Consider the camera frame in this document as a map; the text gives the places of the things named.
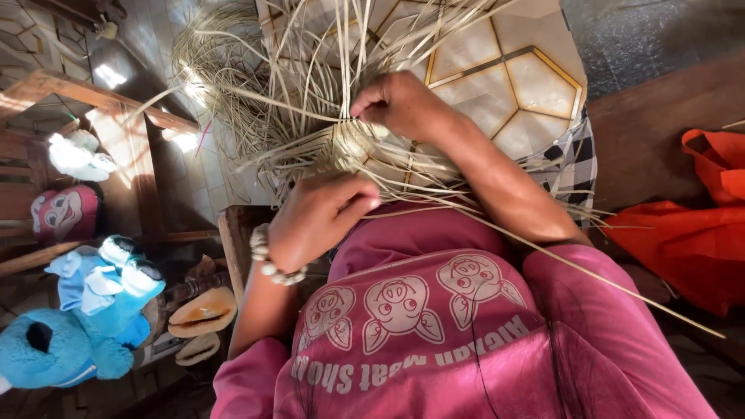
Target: blue plush toy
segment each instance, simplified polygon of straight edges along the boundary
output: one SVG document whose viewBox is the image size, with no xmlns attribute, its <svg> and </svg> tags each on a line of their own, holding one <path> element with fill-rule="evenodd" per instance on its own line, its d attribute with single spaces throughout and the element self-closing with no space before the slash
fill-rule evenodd
<svg viewBox="0 0 745 419">
<path fill-rule="evenodd" d="M 0 334 L 0 394 L 122 377 L 132 368 L 130 350 L 150 334 L 142 307 L 165 286 L 121 236 L 60 256 L 46 271 L 60 275 L 62 309 L 31 310 Z"/>
</svg>

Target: white stuffed toy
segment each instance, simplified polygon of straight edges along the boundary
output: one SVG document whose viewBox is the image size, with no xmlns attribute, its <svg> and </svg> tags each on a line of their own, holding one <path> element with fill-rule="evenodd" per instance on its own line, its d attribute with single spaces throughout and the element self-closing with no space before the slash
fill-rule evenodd
<svg viewBox="0 0 745 419">
<path fill-rule="evenodd" d="M 49 138 L 49 161 L 75 179 L 101 182 L 116 170 L 111 157 L 98 150 L 98 139 L 86 130 L 75 130 L 67 138 L 56 133 Z"/>
</svg>

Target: bracelet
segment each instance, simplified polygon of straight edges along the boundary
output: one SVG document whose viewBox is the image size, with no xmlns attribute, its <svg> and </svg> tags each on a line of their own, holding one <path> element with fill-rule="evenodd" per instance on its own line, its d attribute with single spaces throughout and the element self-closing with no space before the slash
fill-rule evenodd
<svg viewBox="0 0 745 419">
<path fill-rule="evenodd" d="M 297 284 L 304 280 L 305 273 L 308 271 L 307 265 L 300 268 L 299 271 L 292 272 L 291 274 L 286 274 L 277 269 L 274 263 L 269 259 L 268 236 L 269 223 L 265 223 L 253 229 L 251 232 L 251 239 L 249 240 L 251 259 L 261 260 L 264 262 L 264 265 L 261 267 L 261 272 L 268 276 L 273 283 L 282 284 L 284 286 Z"/>
</svg>

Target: woman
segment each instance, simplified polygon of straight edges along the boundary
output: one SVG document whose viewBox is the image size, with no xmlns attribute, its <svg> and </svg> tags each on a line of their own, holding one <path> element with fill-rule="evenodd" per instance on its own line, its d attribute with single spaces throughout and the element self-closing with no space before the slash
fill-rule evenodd
<svg viewBox="0 0 745 419">
<path fill-rule="evenodd" d="M 366 87 L 351 112 L 436 146 L 492 222 L 635 289 L 410 72 Z M 359 222 L 379 205 L 375 184 L 351 174 L 298 183 L 269 228 L 274 265 L 295 272 L 346 239 L 299 317 L 297 288 L 254 263 L 212 417 L 716 417 L 640 300 L 452 209 Z M 290 330 L 292 354 L 276 339 Z"/>
</svg>

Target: orange bag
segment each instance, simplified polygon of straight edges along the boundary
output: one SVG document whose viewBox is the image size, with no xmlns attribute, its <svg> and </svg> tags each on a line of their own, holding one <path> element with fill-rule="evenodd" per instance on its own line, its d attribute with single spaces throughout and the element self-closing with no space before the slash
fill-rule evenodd
<svg viewBox="0 0 745 419">
<path fill-rule="evenodd" d="M 689 142 L 704 135 L 702 154 Z M 719 208 L 690 210 L 670 201 L 640 204 L 608 217 L 610 239 L 674 286 L 695 306 L 725 316 L 745 304 L 745 135 L 690 130 L 682 148 Z"/>
</svg>

